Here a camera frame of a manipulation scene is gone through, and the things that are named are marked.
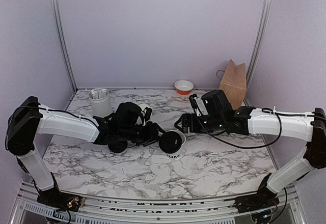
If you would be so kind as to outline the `black plastic cup lid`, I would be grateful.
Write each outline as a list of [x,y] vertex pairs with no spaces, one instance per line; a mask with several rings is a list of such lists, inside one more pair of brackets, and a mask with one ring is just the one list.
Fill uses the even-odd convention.
[[174,131],[168,131],[166,134],[160,137],[159,147],[168,154],[177,152],[182,146],[181,136]]

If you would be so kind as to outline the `white paper cup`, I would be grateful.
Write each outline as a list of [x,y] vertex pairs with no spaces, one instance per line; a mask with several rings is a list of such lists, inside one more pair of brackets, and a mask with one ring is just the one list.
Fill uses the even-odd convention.
[[175,159],[181,155],[181,148],[185,142],[186,137],[182,132],[170,130],[161,136],[159,147],[168,158]]

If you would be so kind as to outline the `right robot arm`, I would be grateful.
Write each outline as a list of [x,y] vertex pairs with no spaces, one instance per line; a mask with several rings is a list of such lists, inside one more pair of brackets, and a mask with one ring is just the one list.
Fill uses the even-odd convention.
[[233,109],[224,91],[213,90],[201,97],[207,114],[202,114],[197,95],[189,97],[193,113],[182,114],[174,123],[183,133],[206,133],[213,138],[215,131],[227,134],[266,134],[291,137],[306,142],[295,158],[276,172],[265,176],[255,194],[237,197],[234,207],[239,213],[268,208],[279,203],[277,194],[288,184],[301,179],[314,169],[325,168],[325,112],[285,113],[270,108],[240,106]]

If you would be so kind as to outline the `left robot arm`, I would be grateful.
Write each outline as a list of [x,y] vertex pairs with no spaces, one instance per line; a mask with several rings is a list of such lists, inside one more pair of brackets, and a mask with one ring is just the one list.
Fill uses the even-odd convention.
[[28,97],[9,117],[5,148],[34,180],[42,201],[53,206],[67,205],[72,195],[59,190],[56,179],[40,156],[34,139],[37,134],[50,134],[81,139],[95,145],[108,146],[115,153],[128,144],[147,146],[158,142],[166,133],[150,120],[152,109],[132,102],[121,103],[108,116],[77,116],[53,109]]

